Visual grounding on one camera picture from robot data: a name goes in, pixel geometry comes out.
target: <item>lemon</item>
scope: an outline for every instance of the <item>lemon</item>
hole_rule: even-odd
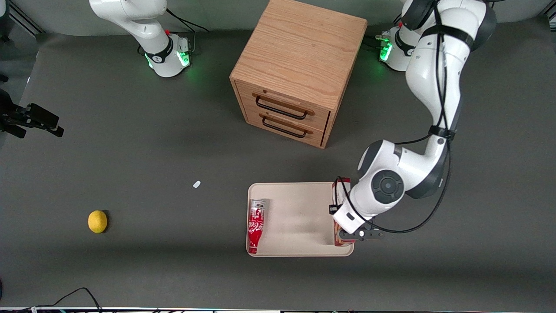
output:
[[[102,233],[105,231],[106,226],[108,226],[108,218],[103,211],[96,210],[89,214],[89,229],[93,233]]]

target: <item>red can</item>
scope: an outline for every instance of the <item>red can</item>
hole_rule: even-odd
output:
[[[252,199],[251,209],[249,210],[249,253],[256,254],[259,240],[262,236],[262,226],[265,223],[265,209],[267,201],[264,199]]]

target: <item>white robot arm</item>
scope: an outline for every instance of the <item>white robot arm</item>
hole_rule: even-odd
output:
[[[480,0],[435,1],[406,1],[401,27],[380,36],[388,42],[380,59],[392,69],[406,72],[410,90],[432,116],[425,154],[386,140],[365,150],[358,165],[360,180],[334,214],[334,220],[348,233],[395,206],[404,193],[419,199],[440,187],[448,141],[459,115],[461,70],[470,52],[494,31],[496,16]],[[439,46],[438,36],[442,35]]]
[[[166,0],[89,0],[97,16],[129,32],[145,51],[149,66],[162,77],[179,74],[190,64],[186,38],[167,34],[155,19]]]

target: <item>tray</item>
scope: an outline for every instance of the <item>tray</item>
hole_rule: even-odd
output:
[[[328,213],[332,203],[332,182],[256,183],[247,193],[250,199],[268,199],[265,224],[253,257],[344,257],[354,246],[334,246],[334,220]],[[247,227],[245,249],[249,249]]]

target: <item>wooden cabinet top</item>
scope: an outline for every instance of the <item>wooden cabinet top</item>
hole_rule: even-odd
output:
[[[336,110],[365,19],[293,0],[270,0],[230,77]]]

